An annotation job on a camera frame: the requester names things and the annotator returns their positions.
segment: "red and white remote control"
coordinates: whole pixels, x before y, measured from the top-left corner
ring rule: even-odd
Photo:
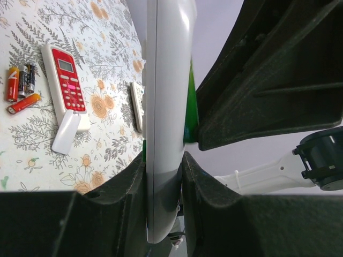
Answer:
[[[77,133],[88,131],[91,123],[73,56],[51,44],[42,47],[42,55],[58,125],[61,125],[66,111],[72,110],[81,116]]]

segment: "orange battery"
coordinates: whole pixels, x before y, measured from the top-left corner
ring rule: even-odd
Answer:
[[[18,101],[19,69],[12,67],[9,70],[7,101],[14,103]]]
[[[39,94],[30,95],[29,97],[19,101],[18,103],[15,103],[11,106],[8,106],[7,111],[10,114],[16,114],[17,112],[20,112],[20,111],[26,109],[27,107],[31,106],[32,104],[35,104],[39,100],[41,100],[41,97],[39,96]]]

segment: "green object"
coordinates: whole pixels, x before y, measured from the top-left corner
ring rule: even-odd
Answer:
[[[191,68],[189,72],[188,95],[187,95],[187,110],[186,121],[184,126],[183,142],[195,143],[197,142],[196,129],[199,125],[197,94],[195,90],[195,82],[193,75],[193,64],[191,61]]]
[[[7,180],[9,180],[8,176],[5,176],[4,179],[0,179],[1,187],[6,190]]]
[[[146,162],[146,140],[143,140],[143,162]]]

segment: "floral tablecloth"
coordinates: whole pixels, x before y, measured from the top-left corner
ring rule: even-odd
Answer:
[[[129,83],[141,83],[141,48],[125,0],[0,0],[0,85],[8,69],[36,64],[42,100],[16,115],[0,101],[0,190],[86,193],[141,151]],[[74,55],[91,129],[69,155],[51,151],[58,126],[40,47]]]

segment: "battery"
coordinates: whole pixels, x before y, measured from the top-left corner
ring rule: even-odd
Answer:
[[[12,67],[9,70],[7,101],[15,103],[18,101],[19,69]]]
[[[26,93],[33,94],[34,93],[34,83],[35,83],[35,69],[36,67],[32,64],[27,65],[28,68],[28,76],[27,76],[27,87]]]
[[[16,114],[16,113],[26,109],[27,107],[30,107],[31,105],[35,104],[39,100],[41,100],[41,97],[39,96],[39,94],[30,95],[29,97],[11,105],[11,106],[8,106],[7,111],[10,114]]]
[[[18,90],[18,97],[23,99],[26,97],[26,87],[27,87],[27,72],[28,69],[25,65],[19,66],[19,90]]]

